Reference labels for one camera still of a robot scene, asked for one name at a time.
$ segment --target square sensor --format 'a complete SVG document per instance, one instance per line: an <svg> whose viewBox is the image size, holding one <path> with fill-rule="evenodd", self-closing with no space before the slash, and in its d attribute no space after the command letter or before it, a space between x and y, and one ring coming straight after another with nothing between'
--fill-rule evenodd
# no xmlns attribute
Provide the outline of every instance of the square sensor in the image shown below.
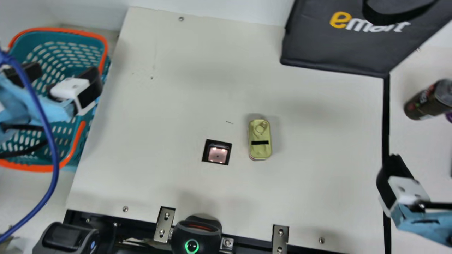
<svg viewBox="0 0 452 254"><path fill-rule="evenodd" d="M202 161L228 165L231 148L231 143L207 139L206 145L204 146Z"/></svg>

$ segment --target blue cable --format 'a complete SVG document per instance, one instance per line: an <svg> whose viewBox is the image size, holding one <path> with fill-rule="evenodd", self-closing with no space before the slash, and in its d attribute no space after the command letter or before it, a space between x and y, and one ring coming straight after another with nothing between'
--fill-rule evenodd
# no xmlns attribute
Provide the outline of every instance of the blue cable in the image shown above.
<svg viewBox="0 0 452 254"><path fill-rule="evenodd" d="M47 120L47 117L44 113L44 110L42 109L39 99L35 92L33 91L30 79L25 74L25 72L22 69L22 66L17 61L8 53L3 52L0 49L0 66L2 66L3 64L9 64L16 70L20 80L22 81L22 84L30 93L31 99L34 102L36 108L38 109L39 117L41 119L44 132L46 133L50 151L52 152L53 176L52 181L50 182L49 189L47 190L46 194L41 199L41 201L22 220L20 220L16 225L14 225L12 228L10 228L8 231L6 231L4 234L0 236L0 244L4 242L8 237L10 237L16 230L18 230L25 223L27 223L31 218L33 218L33 216L35 216L46 205L46 203L52 196L53 192L55 191L55 188L57 187L58 175L60 173L58 149L57 145L55 144L55 139L53 138L52 129L50 128L49 121Z"/></svg>

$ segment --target black shopping bag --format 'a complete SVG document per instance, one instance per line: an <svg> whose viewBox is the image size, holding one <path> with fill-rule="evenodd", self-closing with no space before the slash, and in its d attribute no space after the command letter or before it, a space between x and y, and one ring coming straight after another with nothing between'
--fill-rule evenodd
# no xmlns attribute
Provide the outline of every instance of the black shopping bag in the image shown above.
<svg viewBox="0 0 452 254"><path fill-rule="evenodd" d="M386 77L452 19L452 0L295 0L281 63Z"/></svg>

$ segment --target can lid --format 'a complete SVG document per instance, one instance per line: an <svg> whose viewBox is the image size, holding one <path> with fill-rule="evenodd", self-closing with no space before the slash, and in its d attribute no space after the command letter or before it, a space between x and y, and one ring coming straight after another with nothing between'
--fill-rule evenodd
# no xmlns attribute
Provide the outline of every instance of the can lid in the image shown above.
<svg viewBox="0 0 452 254"><path fill-rule="evenodd" d="M436 99L446 106L452 107L452 80L440 80L435 89Z"/></svg>

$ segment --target emart logo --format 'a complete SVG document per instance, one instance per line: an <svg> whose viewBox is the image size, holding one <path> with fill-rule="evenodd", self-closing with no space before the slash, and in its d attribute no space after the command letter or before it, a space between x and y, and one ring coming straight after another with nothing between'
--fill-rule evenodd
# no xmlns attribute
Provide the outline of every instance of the emart logo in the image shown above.
<svg viewBox="0 0 452 254"><path fill-rule="evenodd" d="M411 25L410 22L401 22L397 24L392 24L389 26L374 26L372 23L365 19L352 18L349 13L338 11L333 14L330 20L330 25L334 28L345 28L346 30L352 30L359 32L363 31L365 33L378 33L378 32L389 32L394 31L396 33L401 33L402 29L406 26Z"/></svg>

